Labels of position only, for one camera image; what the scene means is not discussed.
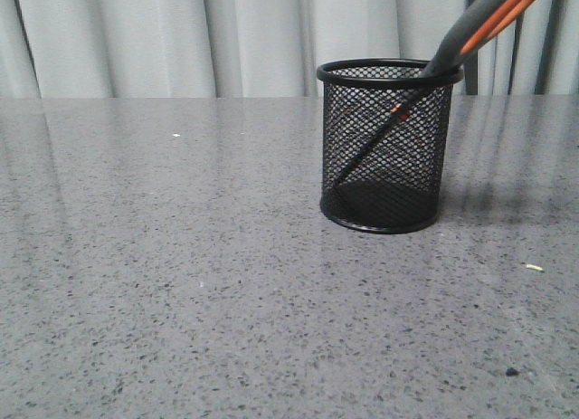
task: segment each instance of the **metal mesh cup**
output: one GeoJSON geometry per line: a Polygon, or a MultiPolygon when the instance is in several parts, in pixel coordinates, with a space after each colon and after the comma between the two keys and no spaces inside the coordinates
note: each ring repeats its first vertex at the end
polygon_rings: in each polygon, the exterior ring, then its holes
{"type": "Polygon", "coordinates": [[[452,86],[462,71],[416,78],[425,65],[364,59],[318,67],[324,82],[320,207],[330,220],[373,233],[409,233],[436,221],[452,86]],[[360,157],[413,90],[428,93],[360,157]]]}

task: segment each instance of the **granite countertop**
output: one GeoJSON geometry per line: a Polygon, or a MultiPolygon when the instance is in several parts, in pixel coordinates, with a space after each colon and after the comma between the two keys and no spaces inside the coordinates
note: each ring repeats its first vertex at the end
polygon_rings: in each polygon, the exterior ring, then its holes
{"type": "Polygon", "coordinates": [[[577,417],[578,110],[455,97],[440,220],[374,235],[319,99],[0,100],[0,417],[577,417]]]}

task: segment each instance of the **curtain fold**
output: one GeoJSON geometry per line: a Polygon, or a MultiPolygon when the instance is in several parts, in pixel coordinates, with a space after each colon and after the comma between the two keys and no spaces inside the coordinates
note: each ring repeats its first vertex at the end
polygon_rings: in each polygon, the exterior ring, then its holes
{"type": "MultiPolygon", "coordinates": [[[[431,58],[469,1],[0,0],[0,96],[319,95],[323,62],[431,58]]],[[[578,92],[578,24],[537,0],[455,92],[578,92]]]]}

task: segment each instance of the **dark spot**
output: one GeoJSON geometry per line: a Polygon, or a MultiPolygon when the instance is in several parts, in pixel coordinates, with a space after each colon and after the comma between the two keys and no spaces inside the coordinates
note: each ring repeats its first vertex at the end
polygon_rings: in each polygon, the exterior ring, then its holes
{"type": "Polygon", "coordinates": [[[518,371],[514,367],[508,367],[505,371],[506,376],[518,376],[518,371]]]}

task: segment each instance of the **orange stripe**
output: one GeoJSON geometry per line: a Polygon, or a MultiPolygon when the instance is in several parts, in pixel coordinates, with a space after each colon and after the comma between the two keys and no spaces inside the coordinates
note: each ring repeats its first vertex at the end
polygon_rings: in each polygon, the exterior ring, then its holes
{"type": "Polygon", "coordinates": [[[480,42],[491,39],[494,35],[500,33],[533,1],[535,0],[505,1],[464,44],[460,54],[464,55],[472,51],[480,42]]]}

